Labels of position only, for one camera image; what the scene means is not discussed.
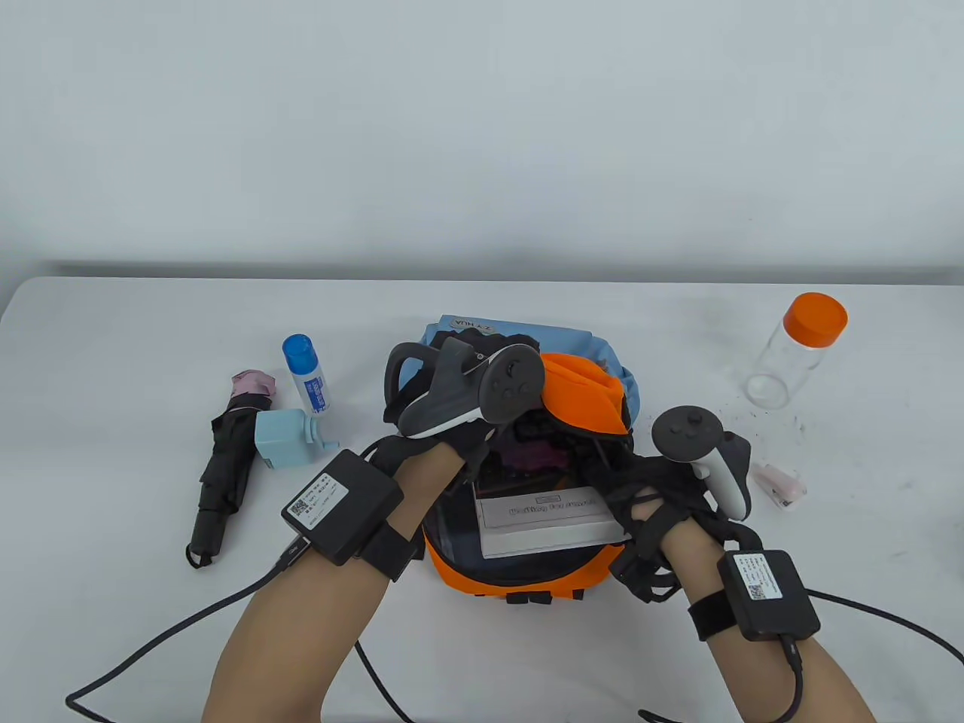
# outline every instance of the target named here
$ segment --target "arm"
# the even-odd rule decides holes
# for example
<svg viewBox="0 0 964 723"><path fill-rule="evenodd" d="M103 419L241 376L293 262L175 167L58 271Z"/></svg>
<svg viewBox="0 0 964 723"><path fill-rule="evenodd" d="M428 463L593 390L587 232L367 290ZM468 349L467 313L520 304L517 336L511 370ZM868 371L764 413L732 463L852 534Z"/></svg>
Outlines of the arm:
<svg viewBox="0 0 964 723"><path fill-rule="evenodd" d="M645 521L660 504L655 500L636 505L632 516ZM723 548L694 520L671 529L661 547L690 604L723 589L716 569ZM780 643L751 642L739 628L723 630L707 642L744 721L768 723L786 712L793 698L793 672ZM813 638L800 641L798 648L803 658L803 703L793 723L874 723L846 673Z"/></svg>
<svg viewBox="0 0 964 723"><path fill-rule="evenodd" d="M407 460L395 474L405 499L388 523L411 539L462 464L444 443ZM335 673L387 588L388 579L362 560L336 567L309 550L241 616L202 723L317 723Z"/></svg>

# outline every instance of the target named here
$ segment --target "clear jar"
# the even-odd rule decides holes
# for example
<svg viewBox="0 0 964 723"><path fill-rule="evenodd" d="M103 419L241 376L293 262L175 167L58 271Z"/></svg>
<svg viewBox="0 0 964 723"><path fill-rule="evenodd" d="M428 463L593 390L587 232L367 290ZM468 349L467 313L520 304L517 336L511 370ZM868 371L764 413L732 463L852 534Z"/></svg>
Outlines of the clear jar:
<svg viewBox="0 0 964 723"><path fill-rule="evenodd" d="M798 296L743 384L747 398L762 409L786 407L846 325L846 309L833 297L815 292Z"/></svg>

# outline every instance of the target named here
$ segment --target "black glove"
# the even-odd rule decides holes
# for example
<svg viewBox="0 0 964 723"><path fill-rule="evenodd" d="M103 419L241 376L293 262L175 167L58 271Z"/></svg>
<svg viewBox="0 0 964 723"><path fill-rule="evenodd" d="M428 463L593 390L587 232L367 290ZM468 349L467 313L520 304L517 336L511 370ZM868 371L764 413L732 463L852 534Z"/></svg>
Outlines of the black glove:
<svg viewBox="0 0 964 723"><path fill-rule="evenodd" d="M665 457L641 457L615 445L601 449L605 459L584 463L581 475L602 495L613 517L632 537L609 571L643 602L662 603L682 589L659 545L666 533L684 520L695 520L720 545L735 540L741 549L763 548L752 529L717 517L706 500L706 484L693 473L691 465ZM639 496L647 488L656 492ZM655 498L662 499L663 504L648 520L632 518L633 506Z"/></svg>

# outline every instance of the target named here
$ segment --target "folded umbrella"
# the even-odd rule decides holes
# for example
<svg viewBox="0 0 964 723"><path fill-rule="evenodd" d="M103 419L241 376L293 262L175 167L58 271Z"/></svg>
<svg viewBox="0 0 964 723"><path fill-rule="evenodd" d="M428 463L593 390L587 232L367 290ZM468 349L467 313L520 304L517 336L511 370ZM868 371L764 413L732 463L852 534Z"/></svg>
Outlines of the folded umbrella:
<svg viewBox="0 0 964 723"><path fill-rule="evenodd" d="M231 378L228 408L211 421L214 449L201 475L201 501L194 534L185 550L187 561L197 569L206 567L221 552L228 517L241 508L254 461L254 418L271 409L275 378L248 369Z"/></svg>

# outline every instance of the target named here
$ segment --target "small pink object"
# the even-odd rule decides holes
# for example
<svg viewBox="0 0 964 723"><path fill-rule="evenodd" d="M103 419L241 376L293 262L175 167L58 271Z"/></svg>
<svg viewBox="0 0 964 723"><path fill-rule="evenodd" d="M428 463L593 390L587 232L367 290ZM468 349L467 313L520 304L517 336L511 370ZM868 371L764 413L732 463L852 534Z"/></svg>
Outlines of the small pink object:
<svg viewBox="0 0 964 723"><path fill-rule="evenodd" d="M753 466L753 478L766 495L782 510L790 510L807 495L807 487L772 465Z"/></svg>
<svg viewBox="0 0 964 723"><path fill-rule="evenodd" d="M231 383L232 398L238 394L265 394L269 397L275 395L275 378L257 369L246 369L235 374L231 377Z"/></svg>

